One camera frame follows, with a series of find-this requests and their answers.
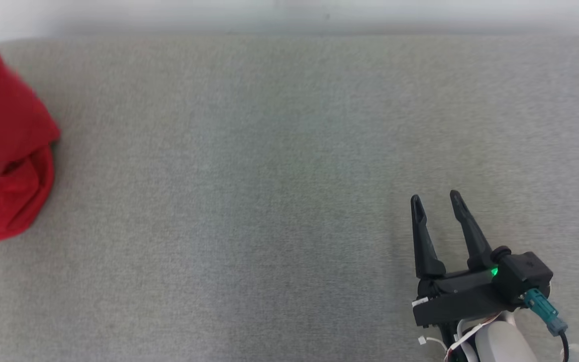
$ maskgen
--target gray fabric surface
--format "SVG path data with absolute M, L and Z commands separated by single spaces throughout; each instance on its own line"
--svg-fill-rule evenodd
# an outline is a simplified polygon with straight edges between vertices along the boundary
M 492 246 L 552 268 L 579 344 L 579 38 L 2 51 L 63 135 L 46 207 L 0 243 L 0 361 L 442 360 L 417 343 L 437 333 L 412 316 L 409 197 L 458 270 L 451 188 Z

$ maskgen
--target white cable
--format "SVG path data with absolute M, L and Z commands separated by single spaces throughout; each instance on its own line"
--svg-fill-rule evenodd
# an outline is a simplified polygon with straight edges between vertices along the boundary
M 433 338 L 433 337 L 426 337 L 426 340 L 432 341 L 432 342 L 437 342 L 438 344 L 441 344 L 441 346 L 444 348 L 444 351 L 448 350 L 448 348 L 446 347 L 446 344 L 441 339 L 437 339 L 437 338 Z
M 500 320 L 504 320 L 506 323 L 512 325 L 513 327 L 517 328 L 517 323 L 515 323 L 515 315 L 512 312 L 504 311 L 500 315 Z
M 462 319 L 457 324 L 457 341 L 463 337 L 464 325 L 466 325 L 467 321 L 468 319 Z M 477 353 L 475 353 L 475 350 L 470 344 L 465 343 L 458 348 L 461 348 L 464 351 L 464 355 L 466 355 L 466 360 L 468 362 L 478 362 L 479 359 L 477 358 Z
M 458 346 L 460 346 L 462 343 L 464 343 L 465 341 L 467 341 L 469 338 L 473 337 L 473 335 L 475 333 L 478 332 L 478 330 L 480 330 L 482 327 L 484 327 L 485 325 L 491 323 L 492 321 L 496 320 L 497 317 L 499 317 L 499 313 L 497 313 L 496 316 L 493 316 L 489 319 L 487 319 L 486 321 L 483 321 L 482 323 L 476 325 L 475 327 L 473 327 L 473 329 L 471 329 L 468 333 L 466 333 L 464 336 L 462 336 L 462 338 L 460 338 L 457 342 L 453 343 L 450 345 L 450 347 L 448 348 L 448 350 L 446 351 L 446 357 L 444 357 L 444 362 L 448 362 L 448 357 L 450 356 L 450 354 L 452 353 L 453 350 L 455 350 L 455 348 L 457 348 Z

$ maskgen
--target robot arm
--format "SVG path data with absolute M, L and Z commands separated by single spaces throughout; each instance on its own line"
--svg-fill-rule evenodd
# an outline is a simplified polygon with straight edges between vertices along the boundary
M 512 314 L 507 313 L 529 308 L 545 321 L 551 334 L 562 337 L 568 360 L 567 325 L 547 300 L 553 272 L 532 252 L 512 254 L 505 246 L 492 250 L 459 192 L 450 192 L 450 199 L 469 254 L 468 270 L 453 273 L 446 273 L 437 259 L 420 197 L 411 199 L 415 268 L 420 279 L 412 309 L 417 325 L 439 328 L 443 343 L 449 346 L 446 360 L 535 362 L 515 322 L 510 323 Z M 462 337 L 465 321 L 483 318 L 487 320 Z

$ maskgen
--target teal connector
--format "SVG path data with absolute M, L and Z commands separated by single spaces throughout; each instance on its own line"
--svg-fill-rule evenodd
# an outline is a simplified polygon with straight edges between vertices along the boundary
M 558 318 L 558 311 L 549 303 L 549 300 L 537 288 L 529 289 L 524 295 L 524 303 L 535 314 L 540 316 L 549 332 L 556 337 L 560 332 L 565 332 L 569 327 L 562 319 Z

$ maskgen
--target red cloth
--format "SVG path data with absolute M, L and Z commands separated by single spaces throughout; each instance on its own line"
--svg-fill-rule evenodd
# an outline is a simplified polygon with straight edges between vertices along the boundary
M 0 240 L 28 229 L 46 201 L 58 137 L 41 101 L 0 58 Z

